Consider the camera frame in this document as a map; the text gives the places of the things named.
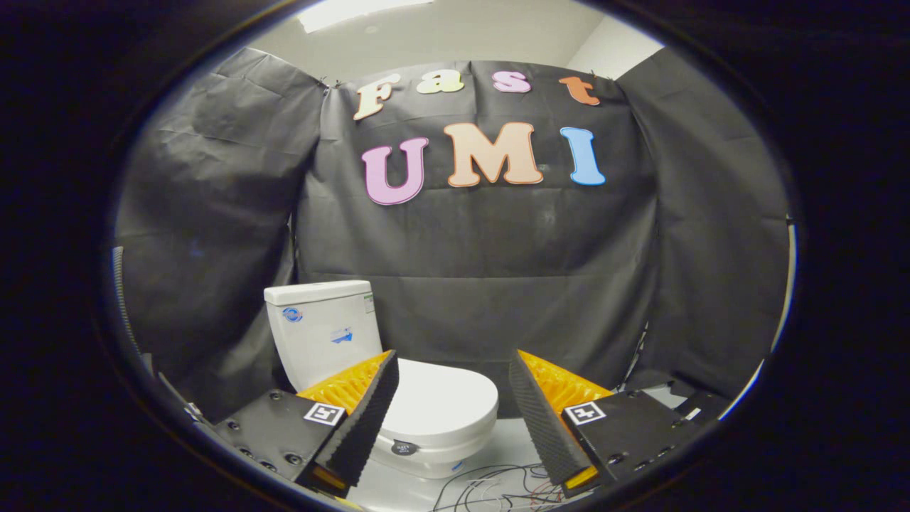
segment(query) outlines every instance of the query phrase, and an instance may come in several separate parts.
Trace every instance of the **pink letter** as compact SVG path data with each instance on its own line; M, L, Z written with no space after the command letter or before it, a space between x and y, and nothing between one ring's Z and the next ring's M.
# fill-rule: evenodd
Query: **pink letter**
M367 195L377 204L399 204L414 198L423 188L423 149L430 140L409 138L399 146L408 161L408 179L400 187L390 187L387 181L386 159L392 153L389 146L379 146L363 154L367 164Z
M525 81L524 75L518 71L497 71L493 73L493 84L502 92L528 92L531 84Z

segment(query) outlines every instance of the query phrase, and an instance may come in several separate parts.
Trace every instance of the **black fabric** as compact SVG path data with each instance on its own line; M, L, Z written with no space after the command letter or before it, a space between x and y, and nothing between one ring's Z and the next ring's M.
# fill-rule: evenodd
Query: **black fabric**
M116 243L136 340L215 422L279 382L262 289L293 282L288 219L322 90L244 49L147 127L126 170Z
M451 68L464 88L424 95L427 72ZM493 87L493 73L519 71L527 94ZM354 121L365 84L399 73L382 110ZM597 107L559 83L593 83ZM451 123L478 125L495 141L503 124L534 126L543 182L502 177L453 188ZM587 187L560 128L590 130L607 182ZM391 146L389 184L405 179L400 142L426 137L425 176L414 199L392 206L366 193L361 155ZM302 282L365 279L376 293L385 348L405 359L478 371L500 389L500 415L518 413L508 387L516 348L605 387L622 380L645 323L656 275L653 165L622 92L611 80L511 62L439 62L389 70L331 89L322 108L313 170L298 208Z
M465 87L418 93L422 75L441 68L458 69ZM500 70L523 73L531 92L495 89ZM401 81L383 109L354 121L357 88L393 72ZM601 104L572 99L564 77L592 83ZM531 123L543 182L451 187L442 130L456 122L490 140L507 122ZM571 181L564 127L593 133L605 184ZM421 192L374 203L362 154L391 146L395 186L406 170L399 143L415 137L430 142ZM649 320L632 387L665 375L731 397L770 348L783 306L782 166L729 99L667 49L618 82L459 61L330 89L246 49L136 147L116 226L126 307L140 348L215 422L290 389L262 289L345 279L372 283L384 348L486 374L503 417L519 413L514 349L613 388Z
M670 48L617 83L654 155L659 198L660 273L630 384L658 384L650 369L733 398L770 352L784 307L785 164Z

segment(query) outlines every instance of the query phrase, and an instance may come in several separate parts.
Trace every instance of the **wire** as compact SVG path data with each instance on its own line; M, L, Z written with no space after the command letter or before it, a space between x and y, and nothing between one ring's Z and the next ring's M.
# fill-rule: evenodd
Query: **wire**
M485 469L492 469L492 471L489 471L483 475L480 475L477 478L465 480L465 483L467 485L465 486L464 489L461 490L458 498L455 500L455 503L453 503L452 505L440 507L440 502L442 501L442 497L445 495L446 489L453 482L455 482L459 478L463 478L472 473L477 473L477 472L485 470ZM521 479L521 485L524 487L524 490L527 491L528 494L524 494L524 495L502 494L502 495L500 495L500 497L495 497L495 498L486 497L487 492L489 492L490 489L492 489L493 487L495 487L501 483L501 480L498 478L498 476L508 473L510 471L516 471L516 470L522 471L523 476ZM529 477L532 479L548 478L548 476L546 474L546 470L543 468L543 464L537 463L537 464L529 464L526 466L517 466L517 465L513 465L513 464L499 464L499 465L483 466L483 467L477 467L477 468L471 469L470 471L466 471L464 473L461 473L460 475L453 476L442 486L442 489L440 490L440 494L436 498L436 501L433 503L433 509L430 512L438 512L440 510L447 510L447 509L452 509L452 512L457 512L458 507L460 507L460 506L464 506L465 512L471 512L470 507L469 507L470 504L489 503L491 501L496 501L499 503L500 510L498 512L503 512L505 510L522 509L522 508L533 508L535 511L539 511L539 510L550 509L550 508L554 507L555 504L559 504L562 502L562 491L559 486L556 486L556 485L552 484L549 480L547 480L547 481L537 485L534 489L530 489L530 487L528 486ZM483 482L492 482L492 483L489 486L486 486L486 488L482 491L482 493L480 495L480 499L470 499L471 494L474 491L478 490L481 487ZM516 507L515 503L512 501L513 499L529 499L531 502L527 506ZM505 501L506 503L509 504L508 508L503 508L503 501Z

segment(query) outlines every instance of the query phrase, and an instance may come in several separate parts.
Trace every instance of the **white floor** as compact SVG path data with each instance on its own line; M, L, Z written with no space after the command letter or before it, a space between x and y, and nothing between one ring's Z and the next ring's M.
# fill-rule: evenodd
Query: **white floor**
M667 386L643 391L671 408L685 400L671 394ZM501 419L493 427L490 442L466 459L464 469L455 477L419 478L370 459L358 486L350 489L348 500L368 512L542 511L557 505L551 501L567 501L545 477L543 467L510 469L510 465L538 465L540 461L524 420ZM508 471L489 475L505 469ZM584 499L589 494L584 493L571 501Z

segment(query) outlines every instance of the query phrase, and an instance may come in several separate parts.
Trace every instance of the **toilet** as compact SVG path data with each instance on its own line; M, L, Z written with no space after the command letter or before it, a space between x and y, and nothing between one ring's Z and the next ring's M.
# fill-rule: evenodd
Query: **toilet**
M267 288L268 322L300 392L382 352L367 281ZM370 458L422 478L458 474L492 437L499 392L486 376L399 357L399 385Z

